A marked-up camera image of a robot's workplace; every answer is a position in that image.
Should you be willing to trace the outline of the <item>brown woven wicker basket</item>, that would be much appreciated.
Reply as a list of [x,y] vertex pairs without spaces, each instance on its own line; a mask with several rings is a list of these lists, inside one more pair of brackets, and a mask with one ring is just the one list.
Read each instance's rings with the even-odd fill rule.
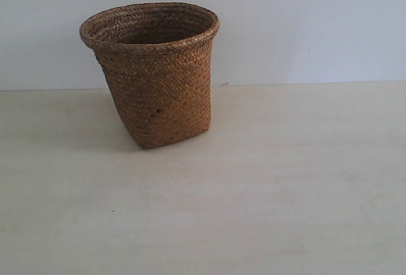
[[211,55],[218,16],[190,3],[139,3],[99,12],[79,29],[115,108],[142,149],[175,144],[211,123]]

